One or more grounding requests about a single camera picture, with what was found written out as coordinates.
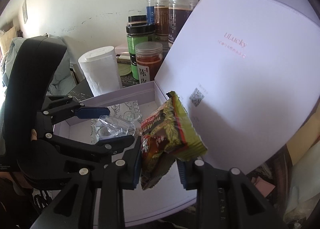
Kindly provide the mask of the person left hand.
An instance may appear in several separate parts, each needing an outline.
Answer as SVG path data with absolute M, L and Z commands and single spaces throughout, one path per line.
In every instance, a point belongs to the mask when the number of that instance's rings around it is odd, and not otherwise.
M 19 196 L 32 195 L 34 188 L 27 182 L 21 172 L 0 172 L 1 179 L 10 180 L 14 191 Z

